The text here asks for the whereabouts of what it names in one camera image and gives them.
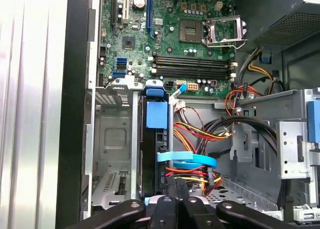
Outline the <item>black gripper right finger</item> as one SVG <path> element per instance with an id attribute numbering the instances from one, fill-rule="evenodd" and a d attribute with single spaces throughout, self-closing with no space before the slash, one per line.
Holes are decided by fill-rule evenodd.
<path id="1" fill-rule="evenodd" d="M 224 200 L 209 209 L 203 197 L 190 196 L 187 183 L 176 179 L 179 199 L 178 225 L 182 229 L 295 229 L 290 223 L 249 208 L 243 204 Z"/>

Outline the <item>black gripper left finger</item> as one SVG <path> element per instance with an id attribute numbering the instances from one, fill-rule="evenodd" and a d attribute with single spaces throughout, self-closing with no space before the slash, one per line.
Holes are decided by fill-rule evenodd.
<path id="1" fill-rule="evenodd" d="M 130 199 L 70 225 L 69 229 L 175 229 L 179 194 L 177 180 L 166 180 L 166 195 L 156 195 L 146 205 Z"/>

